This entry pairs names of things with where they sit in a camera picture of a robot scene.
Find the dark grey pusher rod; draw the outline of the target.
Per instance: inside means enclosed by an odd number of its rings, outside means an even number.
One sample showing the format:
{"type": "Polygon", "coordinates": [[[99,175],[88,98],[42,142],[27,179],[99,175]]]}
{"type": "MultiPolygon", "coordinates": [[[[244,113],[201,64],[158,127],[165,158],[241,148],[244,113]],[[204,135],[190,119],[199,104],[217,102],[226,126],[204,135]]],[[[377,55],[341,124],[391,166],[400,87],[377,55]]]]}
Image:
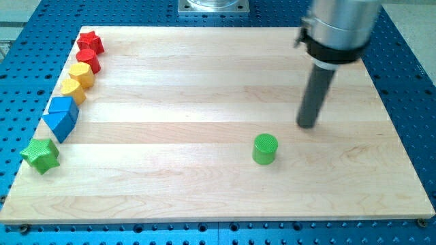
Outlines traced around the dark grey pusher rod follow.
{"type": "Polygon", "coordinates": [[[335,69],[324,69],[318,65],[312,67],[296,118],[299,127],[310,129],[315,126],[335,71],[335,69]]]}

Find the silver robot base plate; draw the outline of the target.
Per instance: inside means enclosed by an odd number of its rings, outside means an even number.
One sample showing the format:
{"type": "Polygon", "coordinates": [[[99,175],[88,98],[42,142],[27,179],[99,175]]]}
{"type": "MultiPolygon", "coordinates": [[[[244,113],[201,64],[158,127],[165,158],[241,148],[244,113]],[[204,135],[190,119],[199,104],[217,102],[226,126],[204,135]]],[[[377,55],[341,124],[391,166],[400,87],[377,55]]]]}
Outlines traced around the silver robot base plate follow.
{"type": "Polygon", "coordinates": [[[248,13],[249,0],[178,0],[178,13],[248,13]]]}

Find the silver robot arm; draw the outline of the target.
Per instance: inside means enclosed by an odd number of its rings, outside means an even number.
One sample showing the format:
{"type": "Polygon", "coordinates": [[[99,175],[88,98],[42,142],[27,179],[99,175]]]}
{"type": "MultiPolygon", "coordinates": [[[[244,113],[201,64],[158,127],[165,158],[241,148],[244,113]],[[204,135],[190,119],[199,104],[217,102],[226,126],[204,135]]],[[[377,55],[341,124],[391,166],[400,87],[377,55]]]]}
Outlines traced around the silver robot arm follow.
{"type": "Polygon", "coordinates": [[[294,44],[304,43],[313,59],[296,117],[299,127],[315,126],[335,72],[357,61],[369,45],[380,7],[379,0],[312,1],[294,44]]]}

